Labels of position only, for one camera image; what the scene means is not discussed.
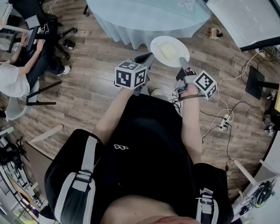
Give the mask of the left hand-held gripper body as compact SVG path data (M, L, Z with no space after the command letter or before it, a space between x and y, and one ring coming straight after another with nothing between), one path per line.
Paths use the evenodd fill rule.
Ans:
M115 86L133 90L133 94L138 96L149 81L148 74L151 64L150 61L143 64L130 61L122 62L115 67Z

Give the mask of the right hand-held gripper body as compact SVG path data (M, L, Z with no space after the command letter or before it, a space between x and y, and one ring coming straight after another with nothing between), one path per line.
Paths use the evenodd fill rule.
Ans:
M204 70L197 74L191 68L181 68L176 76L174 91L178 98L187 91L188 84L198 88L198 97L209 100L217 92L217 82Z

